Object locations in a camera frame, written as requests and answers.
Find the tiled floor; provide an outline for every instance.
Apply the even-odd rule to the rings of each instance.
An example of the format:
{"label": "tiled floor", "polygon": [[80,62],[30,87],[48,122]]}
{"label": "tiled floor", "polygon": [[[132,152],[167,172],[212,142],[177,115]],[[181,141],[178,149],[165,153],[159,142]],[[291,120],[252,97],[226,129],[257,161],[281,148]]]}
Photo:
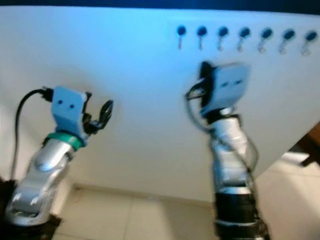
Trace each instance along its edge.
{"label": "tiled floor", "polygon": [[[285,154],[257,179],[272,240],[320,240],[320,167]],[[211,209],[93,190],[74,192],[54,240],[216,240]]]}

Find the peg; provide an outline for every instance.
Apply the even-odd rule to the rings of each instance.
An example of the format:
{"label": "peg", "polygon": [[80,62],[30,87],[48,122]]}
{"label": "peg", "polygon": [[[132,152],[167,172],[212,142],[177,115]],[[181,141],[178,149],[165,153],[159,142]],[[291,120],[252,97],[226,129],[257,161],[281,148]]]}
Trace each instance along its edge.
{"label": "peg", "polygon": [[266,52],[266,49],[265,49],[265,44],[267,42],[267,40],[269,40],[273,35],[273,31],[271,28],[267,27],[265,28],[262,32],[261,32],[261,41],[259,43],[259,46],[258,46],[258,50],[260,53],[264,53]]}
{"label": "peg", "polygon": [[227,37],[228,34],[229,34],[229,30],[228,30],[228,28],[226,26],[220,27],[220,29],[218,31],[218,45],[217,45],[217,49],[220,52],[223,50],[222,42]]}
{"label": "peg", "polygon": [[203,37],[205,35],[207,35],[208,31],[207,28],[205,26],[200,26],[198,28],[198,30],[196,31],[196,34],[199,37],[199,49],[202,50],[203,46],[202,46],[202,41],[203,41]]}
{"label": "peg", "polygon": [[286,45],[292,41],[295,38],[295,31],[293,29],[287,29],[283,35],[282,35],[282,43],[280,44],[279,47],[279,52],[281,54],[286,54],[287,53],[287,49],[286,49]]}
{"label": "peg", "polygon": [[317,38],[318,38],[318,33],[316,31],[309,31],[306,33],[306,35],[304,36],[305,42],[301,49],[301,54],[303,56],[308,56],[311,54],[311,51],[309,50],[309,45],[315,40],[317,40]]}
{"label": "peg", "polygon": [[178,34],[178,37],[179,37],[178,49],[180,50],[182,48],[182,38],[187,34],[187,29],[185,26],[180,25],[176,29],[176,33]]}
{"label": "peg", "polygon": [[240,37],[240,40],[237,45],[237,50],[238,52],[241,53],[243,51],[242,45],[244,44],[245,39],[250,37],[250,29],[248,27],[242,28],[241,31],[239,32],[239,37]]}

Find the white panel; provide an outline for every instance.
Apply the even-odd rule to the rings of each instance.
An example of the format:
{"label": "white panel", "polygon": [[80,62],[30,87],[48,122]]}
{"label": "white panel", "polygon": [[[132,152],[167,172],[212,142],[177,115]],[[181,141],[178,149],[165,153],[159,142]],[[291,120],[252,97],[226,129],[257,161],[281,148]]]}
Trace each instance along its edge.
{"label": "white panel", "polygon": [[[178,50],[176,27],[187,35]],[[197,27],[208,35],[198,49]],[[217,31],[230,34],[218,52]],[[251,37],[238,53],[238,32]],[[257,50],[260,31],[274,30],[267,52]],[[296,30],[280,55],[282,32]],[[0,8],[0,93],[15,108],[29,90],[59,84],[90,90],[88,110],[113,98],[106,129],[77,152],[71,175],[78,183],[174,197],[211,199],[208,138],[188,120],[183,94],[201,61],[242,61],[252,67],[241,99],[244,128],[260,151],[263,172],[320,119],[319,42],[301,56],[303,35],[320,31],[318,16],[214,10],[85,7]],[[49,105],[34,97],[24,122],[37,142],[54,128]]]}

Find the green ring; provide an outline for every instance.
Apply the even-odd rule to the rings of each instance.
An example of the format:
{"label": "green ring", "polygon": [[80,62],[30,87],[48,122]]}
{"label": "green ring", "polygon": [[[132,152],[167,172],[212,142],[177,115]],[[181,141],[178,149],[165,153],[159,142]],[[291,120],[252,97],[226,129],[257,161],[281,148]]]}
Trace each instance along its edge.
{"label": "green ring", "polygon": [[78,137],[71,135],[67,132],[63,132],[63,131],[50,133],[47,138],[48,139],[58,139],[62,142],[70,144],[75,151],[77,151],[79,148],[82,148],[85,146],[83,144],[83,142]]}

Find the robotic arm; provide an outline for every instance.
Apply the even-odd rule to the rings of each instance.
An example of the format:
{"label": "robotic arm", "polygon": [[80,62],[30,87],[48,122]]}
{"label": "robotic arm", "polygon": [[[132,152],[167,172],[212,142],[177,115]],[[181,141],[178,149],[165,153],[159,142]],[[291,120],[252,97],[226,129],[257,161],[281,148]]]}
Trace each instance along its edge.
{"label": "robotic arm", "polygon": [[52,102],[51,112],[57,126],[32,158],[5,210],[8,224],[26,230],[44,225],[49,220],[57,187],[67,174],[74,153],[87,145],[90,135],[106,126],[113,109],[113,101],[109,100],[102,106],[99,119],[91,120],[91,115],[86,113],[91,93],[61,86],[38,92]]}
{"label": "robotic arm", "polygon": [[[259,216],[252,171],[258,152],[241,129],[235,104],[247,86],[249,68],[242,64],[213,67],[203,62],[200,82],[186,94],[193,122],[210,135],[213,153],[215,230],[221,240],[269,240],[267,225]],[[190,100],[200,99],[204,127],[194,117]]]}

